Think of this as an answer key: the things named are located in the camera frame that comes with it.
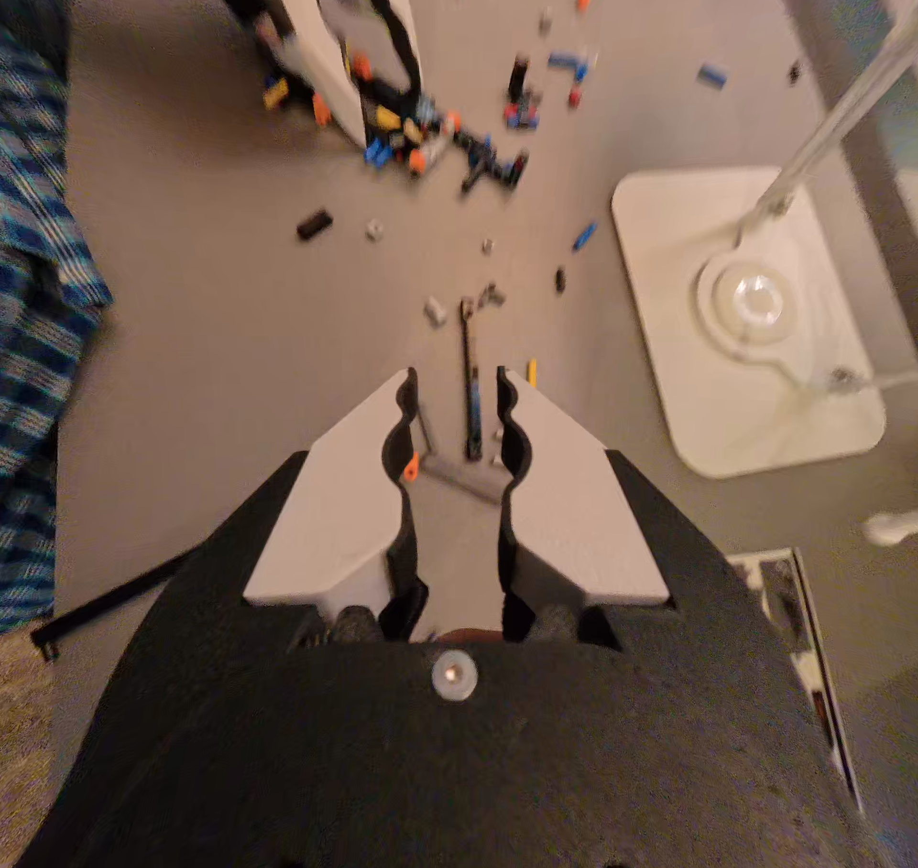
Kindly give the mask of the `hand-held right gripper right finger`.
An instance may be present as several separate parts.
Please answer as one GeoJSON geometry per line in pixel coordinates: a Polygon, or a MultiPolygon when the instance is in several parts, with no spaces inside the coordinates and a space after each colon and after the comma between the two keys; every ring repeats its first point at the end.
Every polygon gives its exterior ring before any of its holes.
{"type": "Polygon", "coordinates": [[[521,642],[548,608],[572,621],[608,607],[663,608],[671,592],[605,445],[518,372],[497,369],[501,628],[521,642]]]}

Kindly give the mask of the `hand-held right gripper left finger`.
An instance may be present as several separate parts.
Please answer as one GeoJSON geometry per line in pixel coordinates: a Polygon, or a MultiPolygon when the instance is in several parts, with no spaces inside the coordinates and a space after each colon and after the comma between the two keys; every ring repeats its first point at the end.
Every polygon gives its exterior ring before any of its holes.
{"type": "Polygon", "coordinates": [[[429,597],[403,483],[417,413],[408,367],[314,441],[243,590],[248,604],[313,607],[329,625],[366,608],[387,639],[410,638],[429,597]]]}

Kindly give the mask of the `black lego vehicle frame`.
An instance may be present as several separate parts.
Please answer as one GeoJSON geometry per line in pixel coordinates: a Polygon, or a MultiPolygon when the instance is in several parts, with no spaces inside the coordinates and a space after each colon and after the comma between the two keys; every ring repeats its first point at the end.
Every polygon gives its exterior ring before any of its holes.
{"type": "Polygon", "coordinates": [[[292,102],[312,109],[322,128],[336,124],[362,151],[365,163],[381,170],[387,163],[402,164],[413,178],[429,174],[444,151],[454,147],[465,153],[467,171],[460,195],[466,196],[485,177],[508,192],[518,187],[530,154],[520,150],[515,158],[501,160],[489,137],[477,136],[463,124],[458,113],[443,111],[424,90],[401,91],[373,71],[367,56],[341,45],[343,76],[355,93],[355,119],[346,124],[306,76],[294,50],[295,36],[281,37],[268,13],[255,20],[259,50],[272,63],[262,94],[263,105],[272,110],[292,102]]]}

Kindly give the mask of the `black angled lego beam assembly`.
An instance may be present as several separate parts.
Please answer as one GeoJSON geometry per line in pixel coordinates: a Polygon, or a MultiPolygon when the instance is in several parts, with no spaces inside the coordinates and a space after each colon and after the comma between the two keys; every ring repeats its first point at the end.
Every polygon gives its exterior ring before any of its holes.
{"type": "Polygon", "coordinates": [[[517,55],[513,63],[503,108],[505,126],[512,130],[535,131],[540,125],[543,94],[527,83],[530,63],[526,55],[517,55]]]}

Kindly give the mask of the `instruction booklet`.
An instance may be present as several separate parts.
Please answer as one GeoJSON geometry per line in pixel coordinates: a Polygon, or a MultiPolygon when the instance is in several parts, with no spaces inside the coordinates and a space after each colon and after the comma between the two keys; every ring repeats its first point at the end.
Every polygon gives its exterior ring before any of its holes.
{"type": "Polygon", "coordinates": [[[797,549],[784,548],[730,554],[726,560],[757,599],[787,648],[798,680],[826,736],[832,762],[857,809],[863,812],[864,799],[801,554],[797,549]]]}

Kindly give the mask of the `white lamp base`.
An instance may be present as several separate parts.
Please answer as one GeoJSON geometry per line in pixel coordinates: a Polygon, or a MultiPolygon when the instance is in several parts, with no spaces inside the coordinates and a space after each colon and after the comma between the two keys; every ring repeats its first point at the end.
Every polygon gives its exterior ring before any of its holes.
{"type": "Polygon", "coordinates": [[[612,197],[670,438],[709,479],[863,454],[887,426],[809,193],[736,243],[777,173],[641,172],[612,197]]]}

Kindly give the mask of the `blue plaid cloth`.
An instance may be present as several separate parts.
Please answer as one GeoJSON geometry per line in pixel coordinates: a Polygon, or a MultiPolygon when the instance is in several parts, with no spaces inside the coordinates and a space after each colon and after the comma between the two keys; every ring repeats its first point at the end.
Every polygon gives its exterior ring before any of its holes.
{"type": "Polygon", "coordinates": [[[1,632],[54,606],[59,426],[109,287],[68,207],[72,0],[1,0],[1,632]]]}

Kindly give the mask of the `clear lamp pole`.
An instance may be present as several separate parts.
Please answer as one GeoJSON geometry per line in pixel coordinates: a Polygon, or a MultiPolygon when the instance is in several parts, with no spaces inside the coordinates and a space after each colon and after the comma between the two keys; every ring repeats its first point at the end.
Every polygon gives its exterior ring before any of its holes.
{"type": "Polygon", "coordinates": [[[912,67],[917,56],[917,8],[890,29],[877,55],[820,122],[813,134],[786,163],[754,206],[738,222],[733,245],[763,221],[786,214],[797,187],[809,169],[853,129],[881,97],[912,67]]]}

